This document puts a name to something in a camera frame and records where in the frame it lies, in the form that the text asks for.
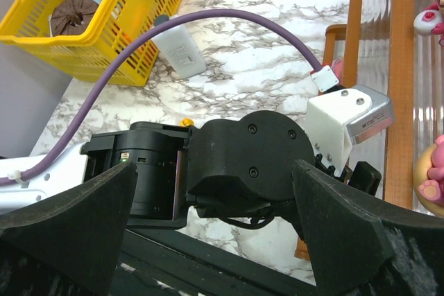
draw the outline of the yellow basket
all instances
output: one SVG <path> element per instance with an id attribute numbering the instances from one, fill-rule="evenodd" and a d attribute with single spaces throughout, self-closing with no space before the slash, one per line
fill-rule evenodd
<path id="1" fill-rule="evenodd" d="M 94 82 L 158 15 L 173 15 L 181 0 L 102 0 L 82 35 L 49 37 L 49 15 L 62 1 L 15 0 L 0 23 L 0 42 L 18 46 L 79 80 Z M 146 43 L 110 83 L 145 85 L 157 54 L 154 44 Z"/>

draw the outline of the pink figurine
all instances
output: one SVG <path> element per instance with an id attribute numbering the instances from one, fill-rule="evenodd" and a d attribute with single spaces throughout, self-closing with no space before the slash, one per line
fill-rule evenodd
<path id="1" fill-rule="evenodd" d="M 334 75 L 338 78 L 339 84 L 341 84 L 342 77 L 344 75 L 344 59 L 343 58 L 333 60 L 332 71 L 333 71 Z"/>
<path id="2" fill-rule="evenodd" d="M 441 35 L 439 45 L 444 46 L 444 0 L 436 0 L 433 5 L 419 13 L 413 26 L 419 35 Z"/>
<path id="3" fill-rule="evenodd" d="M 427 172 L 429 180 L 419 186 L 419 192 L 428 201 L 444 206 L 444 135 L 436 140 L 432 153 L 432 167 Z"/>

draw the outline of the white marble surface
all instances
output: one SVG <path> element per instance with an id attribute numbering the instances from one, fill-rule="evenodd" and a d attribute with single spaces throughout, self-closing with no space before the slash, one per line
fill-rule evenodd
<path id="1" fill-rule="evenodd" d="M 272 19 L 322 60 L 325 29 L 346 22 L 348 0 L 183 0 L 179 14 L 208 8 L 238 8 Z M 177 80 L 161 57 L 147 86 L 107 86 L 71 143 L 87 141 L 93 133 L 127 130 L 135 121 L 178 125 L 187 117 L 201 126 L 210 119 L 240 119 L 255 110 L 281 112 L 303 127 L 307 99 L 317 90 L 308 76 L 311 68 L 297 50 L 274 33 L 238 19 L 208 19 L 188 27 L 207 60 L 205 73 Z M 53 147 L 91 88 L 71 82 L 33 155 Z M 310 263 L 293 257 L 297 235 L 282 219 L 248 231 L 199 219 L 191 210 L 188 226 L 180 232 L 314 283 Z"/>

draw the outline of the frosted glass panel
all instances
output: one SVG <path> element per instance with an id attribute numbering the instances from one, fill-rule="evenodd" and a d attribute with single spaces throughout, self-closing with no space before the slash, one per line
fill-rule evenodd
<path id="1" fill-rule="evenodd" d="M 345 53 L 345 41 L 336 41 L 334 44 L 333 59 L 343 58 Z"/>
<path id="2" fill-rule="evenodd" d="M 391 0 L 363 0 L 357 84 L 387 94 L 389 82 L 389 31 Z M 384 175 L 385 131 L 353 147 L 349 166 L 366 161 Z M 377 197 L 382 198 L 383 184 Z"/>
<path id="3" fill-rule="evenodd" d="M 415 13 L 423 11 L 434 0 L 415 0 Z M 413 162 L 444 133 L 443 120 L 443 48 L 438 37 L 421 37 L 415 34 L 414 67 L 414 156 Z M 413 194 L 413 209 L 430 214 Z"/>

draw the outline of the black cable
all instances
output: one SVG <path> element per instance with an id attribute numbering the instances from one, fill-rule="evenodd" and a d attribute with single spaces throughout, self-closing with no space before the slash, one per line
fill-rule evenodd
<path id="1" fill-rule="evenodd" d="M 219 216 L 218 219 L 229 224 L 229 225 L 234 225 L 235 227 L 239 227 L 239 228 L 243 228 L 243 229 L 248 229 L 248 230 L 258 230 L 261 229 L 263 227 L 265 227 L 266 225 L 269 225 L 273 220 L 274 220 L 274 215 L 270 214 L 270 216 L 267 217 L 263 217 L 260 218 L 261 220 L 263 219 L 262 222 L 260 223 L 244 223 L 241 221 L 237 221 L 237 220 L 233 220 L 231 218 L 224 218 L 222 216 Z"/>

